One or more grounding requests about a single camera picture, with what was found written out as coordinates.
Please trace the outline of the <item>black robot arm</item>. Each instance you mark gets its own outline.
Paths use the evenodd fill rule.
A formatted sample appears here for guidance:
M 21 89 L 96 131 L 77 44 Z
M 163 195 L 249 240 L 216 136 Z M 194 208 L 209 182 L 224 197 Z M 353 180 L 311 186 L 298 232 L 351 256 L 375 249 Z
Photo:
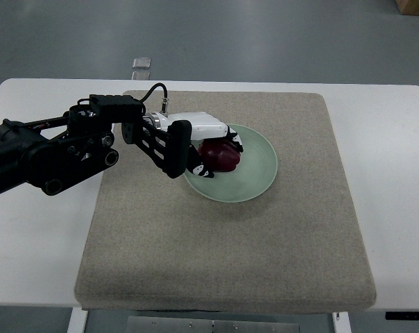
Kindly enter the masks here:
M 173 121 L 166 130 L 148 122 L 144 100 L 128 95 L 92 94 L 61 117 L 0 125 L 0 194 L 24 183 L 46 195 L 62 191 L 114 166 L 112 127 L 137 145 L 170 178 L 185 172 L 191 123 Z

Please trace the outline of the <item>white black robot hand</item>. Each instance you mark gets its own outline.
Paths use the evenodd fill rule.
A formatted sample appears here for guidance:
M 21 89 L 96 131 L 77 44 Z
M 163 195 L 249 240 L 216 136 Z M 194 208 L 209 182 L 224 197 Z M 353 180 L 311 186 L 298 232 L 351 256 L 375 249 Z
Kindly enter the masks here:
M 191 124 L 191 141 L 202 143 L 205 139 L 226 139 L 240 152 L 243 152 L 241 138 L 235 129 L 223 123 L 206 112 L 183 112 L 166 116 L 161 112 L 153 112 L 144 116 L 144 120 L 158 130 L 166 131 L 174 122 L 185 120 Z M 204 177 L 213 178 L 215 171 L 209 170 L 198 154 L 198 147 L 189 146 L 187 158 L 188 172 Z

